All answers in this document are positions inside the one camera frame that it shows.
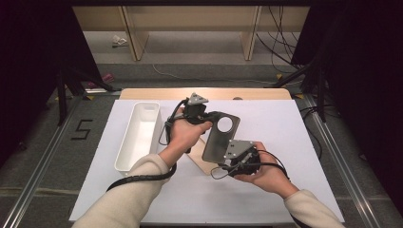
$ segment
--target hand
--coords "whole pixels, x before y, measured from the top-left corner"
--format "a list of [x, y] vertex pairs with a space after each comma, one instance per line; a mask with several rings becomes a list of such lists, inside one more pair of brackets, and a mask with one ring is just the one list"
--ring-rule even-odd
[[[257, 150], [266, 150], [261, 142], [255, 142]], [[277, 163], [276, 159], [270, 154], [260, 151], [259, 158], [261, 162]], [[283, 199], [288, 198], [298, 191], [276, 167], [261, 165], [259, 171], [255, 175], [236, 175], [236, 180], [250, 182], [266, 192], [276, 193]]]
[[[183, 113], [183, 108], [178, 109], [177, 114], [179, 113]], [[160, 157], [168, 167], [171, 167], [184, 152], [198, 142], [201, 134], [210, 129], [212, 125], [211, 122], [193, 125], [187, 120], [175, 121], [171, 127], [171, 142], [160, 153]]]

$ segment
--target metal bracket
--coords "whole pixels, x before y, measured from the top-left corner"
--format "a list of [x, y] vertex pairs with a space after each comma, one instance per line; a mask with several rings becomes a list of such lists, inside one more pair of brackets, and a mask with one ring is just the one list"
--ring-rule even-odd
[[[218, 112], [217, 115], [218, 120], [213, 122], [213, 126], [211, 127], [210, 135], [208, 136], [201, 158], [206, 162], [224, 163], [224, 155], [226, 153], [229, 141], [234, 139], [238, 125], [240, 124], [240, 118], [223, 112]], [[231, 129], [229, 129], [227, 132], [222, 132], [218, 128], [219, 121], [224, 117], [227, 117], [232, 121]]]
[[232, 160], [254, 146], [251, 141], [230, 140], [224, 158]]

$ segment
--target gray floor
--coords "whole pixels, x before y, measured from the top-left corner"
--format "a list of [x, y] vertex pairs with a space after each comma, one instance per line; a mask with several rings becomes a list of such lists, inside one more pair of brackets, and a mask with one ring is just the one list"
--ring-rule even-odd
[[[113, 73], [115, 81], [110, 84], [116, 87], [262, 87], [274, 83], [277, 79], [278, 71], [272, 66], [269, 52], [256, 42], [252, 61], [244, 61], [239, 35], [234, 32], [152, 32], [146, 46], [146, 54], [140, 62], [131, 60], [128, 48], [111, 47], [111, 37], [114, 34], [125, 36], [121, 32], [90, 32], [86, 37], [100, 71], [103, 74]], [[267, 34], [263, 33], [260, 37], [270, 43]], [[287, 39], [292, 41], [294, 37], [288, 34]], [[278, 46], [278, 51], [282, 56], [287, 56], [281, 46]], [[274, 63], [280, 70], [293, 70], [278, 59], [275, 59]], [[298, 83], [288, 85], [287, 88], [292, 93], [297, 93], [297, 86]], [[78, 104], [47, 172], [20, 222], [20, 227], [71, 226], [68, 221], [69, 213], [74, 207], [116, 99], [119, 97], [115, 95], [96, 95], [92, 100], [82, 100]], [[299, 108], [306, 107], [305, 100], [295, 101]], [[403, 218], [394, 208], [371, 167], [358, 157], [359, 148], [342, 118], [337, 117], [337, 111], [333, 107], [327, 107], [326, 112], [327, 124], [354, 172], [359, 187], [374, 208], [374, 214], [381, 227], [403, 227]], [[85, 141], [73, 141], [74, 137], [84, 136], [83, 132], [76, 132], [81, 120], [92, 120], [83, 125], [90, 129], [90, 133]], [[48, 110], [43, 111], [25, 140], [28, 149], [13, 153], [0, 170], [1, 221], [6, 219], [21, 189], [47, 149], [57, 122], [58, 106], [53, 96], [48, 100]], [[344, 214], [345, 226], [365, 227], [312, 117], [307, 119], [307, 126], [320, 139], [323, 147], [320, 162]], [[313, 144], [318, 152], [314, 139]]]

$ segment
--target black stand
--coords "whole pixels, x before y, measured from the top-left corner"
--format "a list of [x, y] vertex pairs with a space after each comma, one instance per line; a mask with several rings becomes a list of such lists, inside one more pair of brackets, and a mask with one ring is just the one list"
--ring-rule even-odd
[[280, 88], [304, 74], [305, 78], [302, 81], [301, 90], [302, 92], [312, 92], [315, 86], [317, 86], [317, 113], [323, 122], [326, 122], [324, 115], [326, 69], [332, 62], [332, 58], [340, 46], [341, 38], [349, 26], [349, 12], [352, 8], [350, 3], [352, 2], [353, 0], [349, 1], [344, 11], [337, 14], [332, 25], [328, 28], [313, 60], [303, 68], [273, 85], [274, 88]]

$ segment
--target metal part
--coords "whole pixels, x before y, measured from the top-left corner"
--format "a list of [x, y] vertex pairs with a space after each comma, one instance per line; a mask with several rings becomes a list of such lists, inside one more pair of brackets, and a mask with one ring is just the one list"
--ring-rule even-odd
[[41, 160], [38, 162], [35, 170], [33, 171], [32, 175], [29, 178], [27, 185], [24, 187], [20, 197], [12, 206], [9, 216], [7, 217], [3, 227], [17, 227], [20, 223], [21, 219], [23, 218], [25, 212], [29, 207], [29, 203], [33, 198], [36, 188], [38, 187], [40, 181], [44, 177], [48, 166], [53, 158], [54, 153], [56, 152], [60, 141], [63, 138], [63, 135], [66, 131], [68, 126], [69, 120], [71, 119], [74, 110], [81, 102], [82, 97], [75, 97], [72, 101], [71, 110], [68, 112], [65, 121], [59, 125], [53, 134], [50, 143], [44, 155], [42, 156]]
[[253, 146], [253, 142], [250, 141], [230, 140], [224, 158], [227, 160], [235, 159]]
[[[229, 141], [234, 139], [238, 125], [240, 124], [240, 118], [223, 112], [217, 112], [216, 115], [218, 115], [218, 120], [213, 122], [201, 158], [206, 162], [224, 163], [224, 155]], [[232, 121], [232, 126], [227, 132], [222, 132], [219, 130], [218, 124], [219, 121], [225, 117]]]
[[[305, 94], [305, 102], [308, 106], [316, 106], [314, 99], [311, 95]], [[317, 128], [326, 145], [329, 148], [329, 152], [335, 162], [335, 165], [340, 173], [341, 178], [343, 178], [346, 184], [347, 190], [349, 191], [353, 202], [355, 203], [356, 209], [361, 216], [366, 227], [380, 227], [379, 221], [377, 220], [374, 209], [365, 197], [363, 191], [358, 185], [358, 182], [353, 175], [349, 165], [345, 161], [343, 154], [337, 146], [335, 139], [332, 136], [326, 123], [323, 123], [320, 117], [314, 113], [314, 120], [317, 124]]]
[[192, 95], [189, 98], [189, 101], [187, 102], [188, 105], [200, 105], [203, 103], [208, 103], [208, 100], [203, 98], [202, 96], [199, 96], [196, 93], [192, 93]]

